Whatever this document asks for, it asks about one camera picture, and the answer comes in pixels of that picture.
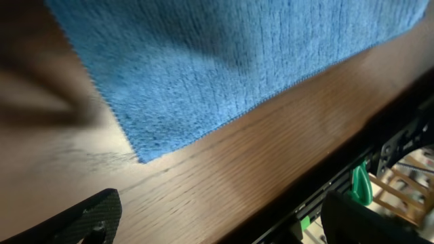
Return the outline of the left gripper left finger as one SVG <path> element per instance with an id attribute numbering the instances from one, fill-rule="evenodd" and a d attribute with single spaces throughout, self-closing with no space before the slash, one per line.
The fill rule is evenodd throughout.
<path id="1" fill-rule="evenodd" d="M 118 191 L 106 188 L 1 244 L 112 243 L 121 215 Z"/>

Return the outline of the blue microfiber cloth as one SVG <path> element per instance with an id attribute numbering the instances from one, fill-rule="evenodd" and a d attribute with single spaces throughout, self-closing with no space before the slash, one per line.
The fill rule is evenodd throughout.
<path id="1" fill-rule="evenodd" d="M 413 28 L 427 0 L 49 0 L 138 159 Z"/>

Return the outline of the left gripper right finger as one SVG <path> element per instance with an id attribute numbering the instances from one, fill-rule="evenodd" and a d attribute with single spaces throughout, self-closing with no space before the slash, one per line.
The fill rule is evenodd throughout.
<path id="1" fill-rule="evenodd" d="M 329 192 L 321 222 L 328 244 L 430 244 L 350 198 Z"/>

